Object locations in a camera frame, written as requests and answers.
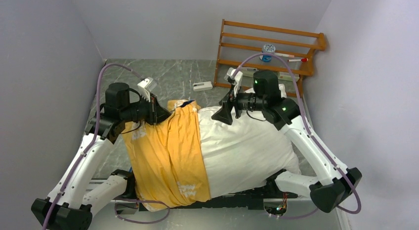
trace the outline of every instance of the white wall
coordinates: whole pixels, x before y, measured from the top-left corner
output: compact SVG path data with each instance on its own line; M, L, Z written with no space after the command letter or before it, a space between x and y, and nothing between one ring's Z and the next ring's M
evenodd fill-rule
M104 58L216 59L223 18L314 31L330 0L74 2Z
M419 229L418 2L332 0L317 28L330 49L305 97L319 135L363 173L354 230Z
M31 212L81 141L102 59L71 0L0 0L0 229Z

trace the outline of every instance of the gray marble table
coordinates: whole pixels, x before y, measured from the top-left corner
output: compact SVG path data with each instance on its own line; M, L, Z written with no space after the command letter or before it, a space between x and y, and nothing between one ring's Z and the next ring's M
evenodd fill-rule
M160 105L166 107L167 101L172 99L194 99L201 107L215 106L222 97L228 92L227 88L215 87L208 91L194 92L192 85L198 82L214 80L215 60L160 60L160 59L109 59L107 63L120 63L137 71L143 77L152 77L157 80L157 87L153 93L158 97ZM219 81L223 77L228 67L220 68ZM120 67L111 67L103 75L101 82L100 102L105 101L104 93L107 87L114 82L127 83L131 88L136 88L139 79L129 71ZM283 82L288 92L294 92L292 83ZM252 79L245 78L244 86L251 86ZM138 100L136 95L131 94L131 100ZM93 101L90 117L96 111L95 100ZM116 169L129 170L130 161L126 151L124 141L118 138L111 153L99 165L93 178L107 179ZM307 160L294 147L300 160L300 169L304 175L313 176L314 171Z

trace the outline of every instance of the red marker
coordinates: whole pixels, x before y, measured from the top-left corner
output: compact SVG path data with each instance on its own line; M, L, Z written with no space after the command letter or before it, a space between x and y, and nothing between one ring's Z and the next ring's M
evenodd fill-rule
M288 59L288 62L307 62L308 58L302 58L302 59Z

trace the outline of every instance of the white cloth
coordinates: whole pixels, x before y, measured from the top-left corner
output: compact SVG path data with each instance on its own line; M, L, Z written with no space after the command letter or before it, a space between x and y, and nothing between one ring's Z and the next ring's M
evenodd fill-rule
M284 85L280 90L286 97ZM229 126L211 119L219 109L214 106L198 111L211 198L264 186L265 180L282 168L300 174L291 141L272 124L252 119L245 112L235 119L233 111ZM260 111L250 115L264 120Z

